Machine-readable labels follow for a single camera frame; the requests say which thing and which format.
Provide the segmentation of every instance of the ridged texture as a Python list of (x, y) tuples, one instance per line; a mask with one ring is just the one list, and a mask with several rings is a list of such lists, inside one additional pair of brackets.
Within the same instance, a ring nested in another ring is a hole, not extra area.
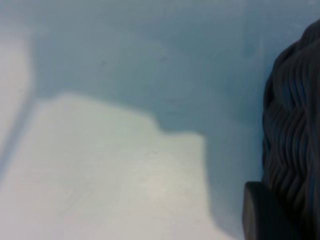
[(275, 60), (263, 99), (263, 181), (303, 239), (320, 240), (320, 20)]

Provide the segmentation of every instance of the black rubber object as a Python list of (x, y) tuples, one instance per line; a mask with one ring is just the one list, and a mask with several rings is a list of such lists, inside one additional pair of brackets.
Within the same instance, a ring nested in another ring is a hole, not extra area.
[(276, 196), (262, 182), (247, 182), (243, 201), (247, 240), (302, 240), (291, 226)]
[[(274, 61), (263, 97), (262, 182), (274, 194), (286, 220), (303, 240), (320, 240), (319, 81), (320, 20), (311, 24), (301, 39)], [(279, 216), (279, 206), (270, 192), (257, 184), (245, 186), (246, 239), (293, 239), (282, 235), (292, 231), (288, 230), (283, 216)], [(279, 226), (275, 231), (269, 228), (274, 222), (265, 216), (264, 209), (268, 209), (283, 231)], [(266, 238), (260, 233), (251, 234), (248, 229), (252, 228), (260, 232), (268, 229), (273, 235), (267, 234), (269, 238)]]

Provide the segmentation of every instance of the gray surface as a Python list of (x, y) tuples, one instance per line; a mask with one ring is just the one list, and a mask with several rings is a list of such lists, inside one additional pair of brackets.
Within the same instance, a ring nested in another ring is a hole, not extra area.
[(1, 232), (243, 238), (243, 186), (262, 171), (264, 83), (317, 8), (2, 0)]

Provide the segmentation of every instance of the black object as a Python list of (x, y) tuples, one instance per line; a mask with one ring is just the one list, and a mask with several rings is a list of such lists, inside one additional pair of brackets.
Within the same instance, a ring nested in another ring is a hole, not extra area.
[(265, 86), (264, 175), (245, 186), (247, 240), (320, 240), (319, 81), (320, 20), (278, 56)]

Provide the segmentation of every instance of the white wall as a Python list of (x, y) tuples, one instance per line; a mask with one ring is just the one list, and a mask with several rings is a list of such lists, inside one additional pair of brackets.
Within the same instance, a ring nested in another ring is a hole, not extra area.
[(1, 238), (243, 239), (264, 83), (318, 9), (1, 0)]

